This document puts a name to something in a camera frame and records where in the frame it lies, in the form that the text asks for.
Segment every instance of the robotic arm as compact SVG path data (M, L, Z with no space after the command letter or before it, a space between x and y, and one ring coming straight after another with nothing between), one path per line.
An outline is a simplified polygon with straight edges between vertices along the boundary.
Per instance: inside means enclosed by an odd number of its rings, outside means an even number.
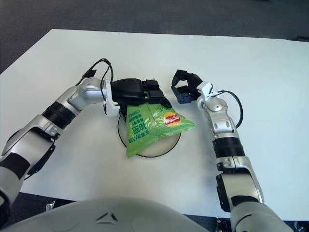
M43 167L55 149L55 141L60 137L65 127L86 106L102 102L108 116L115 116L119 112L124 118L126 118L128 104L160 103L171 108L171 104L164 97L156 81L142 82L139 79L123 79L113 82L112 79L111 81L108 79L99 80L93 77L95 73L95 70L92 70L93 67L94 65L84 74L85 80L65 91L43 114L34 117L24 128L9 138L0 157L0 225L4 224L9 216L10 207L18 195L26 175L33 175ZM187 80L188 86L176 88L175 86L180 80ZM237 125L234 125L233 120L227 114L226 102L216 97L221 92L215 92L211 83L203 82L197 75L186 71L176 72L172 82L172 90L179 103L196 100L198 108L205 113L209 120L213 133L217 168L221 172L217 176L219 200L222 209L231 212L233 231L291 231L270 208L263 204L263 193L250 160L244 154L236 129ZM169 224L173 223L175 231L190 229L192 229L191 231L204 231L185 216L169 208L164 208L162 205L162 209L158 206L151 208L150 205L146 207L144 203L139 202L137 204L141 204L142 210L128 211L124 214L119 210L126 211L128 210L126 207L121 208L119 202L112 203L113 201L108 201L98 204L93 200L87 203L71 204L70 207L63 207L61 211L52 211L48 215L37 216L34 218L39 219L36 224L24 221L15 229L19 228L20 231L24 231L24 228L32 227L40 228L42 231L43 228L47 228L46 223L50 223L48 226L57 227L65 223L64 228L67 229L68 220L63 215L72 214L74 215L72 220L82 218L83 220L77 221L77 223L92 227L92 231L101 231L101 227L97 227L98 224L109 227L116 223L125 225L128 230L132 230L132 226L140 226L139 221L136 221L135 218L145 217L145 215L140 215L140 212L148 210L149 215L158 221L156 224L152 224L151 221L147 221L147 223L143 221L143 226L150 223L151 226L160 225L172 231ZM117 216L122 215L121 220L115 219L115 215L106 219L105 217L109 216L107 213L93 220L91 217L94 217L94 213L90 213L90 210L101 214L103 213L103 205L108 206L107 212L112 209L115 213L118 210ZM84 230L80 226L76 227L76 231Z
M108 60L101 60L111 68ZM63 130L89 104L102 102L106 115L116 116L119 112L124 118L128 104L161 103L171 108L157 81L130 78L111 83L109 79L99 80L93 77L96 70L92 70L97 63L78 85L67 89L41 115L9 138L0 156L0 226L6 222L26 175L31 176L43 167Z
M188 86L176 88L179 81ZM291 231L291 229L264 204L264 196L249 157L245 156L237 127L242 121L242 106L233 93L213 89L209 82L196 74L177 70L171 86L180 104L197 101L204 112L213 134L213 149L217 158L217 191L221 208L231 212L232 231ZM229 92L239 102L241 117L235 126L227 114L227 104L217 96Z

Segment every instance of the chip bag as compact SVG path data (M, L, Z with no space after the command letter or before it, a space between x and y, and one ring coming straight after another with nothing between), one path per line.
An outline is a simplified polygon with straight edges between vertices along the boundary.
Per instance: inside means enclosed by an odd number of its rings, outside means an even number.
M195 124L172 108L160 104L127 106L126 132L128 158L157 142L159 139L185 132Z

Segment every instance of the black rim of plate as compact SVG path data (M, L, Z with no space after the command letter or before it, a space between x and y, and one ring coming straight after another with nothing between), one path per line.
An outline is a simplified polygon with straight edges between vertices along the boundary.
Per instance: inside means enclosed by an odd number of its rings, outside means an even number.
M122 140L122 138L121 138L121 136L120 136L120 132L119 132L119 122L120 122L120 119L121 119L121 117L119 116L119 118L118 118L118 123L117 123L118 136L119 136L119 138L120 138L122 144L126 147L126 144L125 144L125 142ZM140 155L140 154L136 154L136 155L138 155L138 156L140 156L140 157L144 157L144 158L156 158L156 157L163 156L163 155L167 154L168 152L170 152L170 151L177 145L177 143L178 143L179 140L180 140L180 137L181 137L181 133L179 133L179 137L178 137L176 143L174 144L174 146L171 147L170 150L168 150L167 152L165 152L165 153L163 153L163 154L161 154L161 155L158 155L158 156L142 156L142 155Z

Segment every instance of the silver robot arm segment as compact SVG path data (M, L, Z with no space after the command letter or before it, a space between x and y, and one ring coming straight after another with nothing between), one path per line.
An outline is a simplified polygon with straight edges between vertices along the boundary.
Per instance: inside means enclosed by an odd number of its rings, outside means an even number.
M187 86L176 88L179 81ZM251 162L245 156L237 128L227 114L227 104L213 85L196 74L177 70L171 86L180 104L197 101L208 119L217 158L217 191L221 208L231 212L232 231L291 232L292 230L264 204L264 196Z
M117 115L120 107L112 101L110 81L104 80L101 92L100 80L87 78L65 91L43 114L9 138L0 157L0 224L8 217L26 175L43 167L65 127L86 106L98 102L103 102L109 116Z

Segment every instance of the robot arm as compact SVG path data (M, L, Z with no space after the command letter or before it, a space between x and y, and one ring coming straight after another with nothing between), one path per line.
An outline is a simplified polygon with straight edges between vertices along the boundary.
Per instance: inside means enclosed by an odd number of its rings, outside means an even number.
M101 61L111 68L108 60L101 59L97 63ZM63 130L89 104L102 102L106 115L116 116L119 112L123 117L126 117L128 104L161 103L171 108L157 81L131 78L111 83L108 79L99 80L93 77L96 70L92 70L97 63L78 85L67 89L41 115L9 138L0 156L0 226L6 222L26 175L31 176L43 167Z
M176 88L187 81L188 86ZM219 99L213 85L197 75L178 70L171 86L179 103L197 101L208 119L213 148L217 158L217 191L221 208L231 212L233 231L291 231L266 205L249 157L245 156L233 120L227 114L227 104Z
M120 109L112 100L111 84L104 80L102 97L100 80L87 78L69 88L43 114L34 117L8 140L0 160L1 224L8 217L27 174L38 172L55 149L55 141L72 120L89 104L104 102L109 116Z

